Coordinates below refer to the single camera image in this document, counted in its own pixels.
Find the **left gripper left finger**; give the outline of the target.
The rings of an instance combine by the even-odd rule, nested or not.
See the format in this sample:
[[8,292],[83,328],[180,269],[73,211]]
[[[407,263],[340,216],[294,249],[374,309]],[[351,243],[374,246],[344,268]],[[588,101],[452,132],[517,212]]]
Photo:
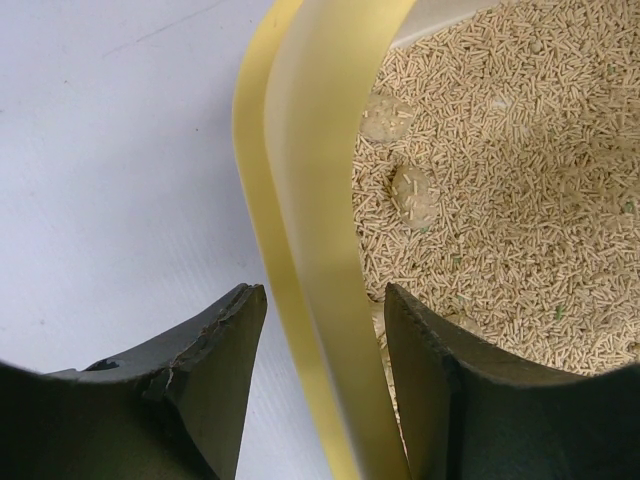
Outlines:
[[232,479],[267,311],[241,284],[85,370],[1,367],[5,479]]

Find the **yellow litter box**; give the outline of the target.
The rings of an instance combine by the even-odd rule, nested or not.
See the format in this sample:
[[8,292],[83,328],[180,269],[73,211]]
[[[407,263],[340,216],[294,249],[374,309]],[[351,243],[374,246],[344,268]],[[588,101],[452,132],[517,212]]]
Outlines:
[[409,477],[353,221],[361,116],[391,46],[482,8],[480,1],[276,1],[240,69],[236,163],[279,317],[337,479]]

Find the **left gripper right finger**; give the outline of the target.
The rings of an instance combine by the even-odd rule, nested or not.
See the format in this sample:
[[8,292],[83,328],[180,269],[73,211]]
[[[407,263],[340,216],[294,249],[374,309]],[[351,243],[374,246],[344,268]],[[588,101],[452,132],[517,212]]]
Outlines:
[[415,479],[635,479],[639,368],[585,377],[511,354],[396,284],[385,323]]

